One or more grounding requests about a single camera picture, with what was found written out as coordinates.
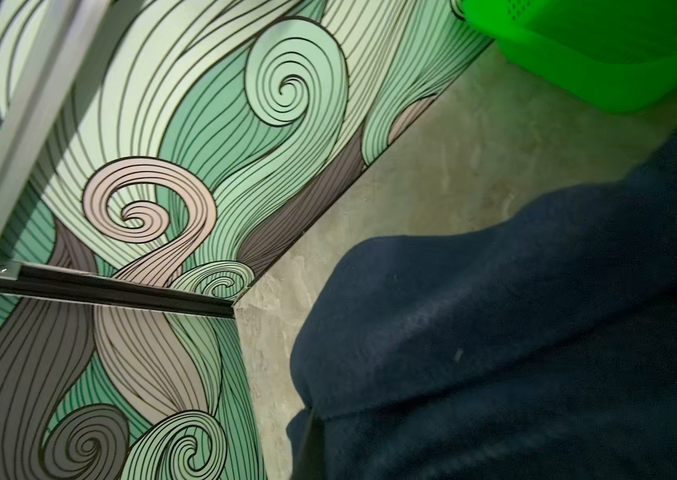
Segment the dark blue denim trousers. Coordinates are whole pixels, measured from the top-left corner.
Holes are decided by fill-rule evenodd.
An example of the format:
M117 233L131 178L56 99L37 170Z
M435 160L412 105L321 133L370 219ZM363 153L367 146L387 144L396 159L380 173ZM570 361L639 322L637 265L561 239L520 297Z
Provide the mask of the dark blue denim trousers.
M360 243L290 374L296 479L677 479L677 131L491 228Z

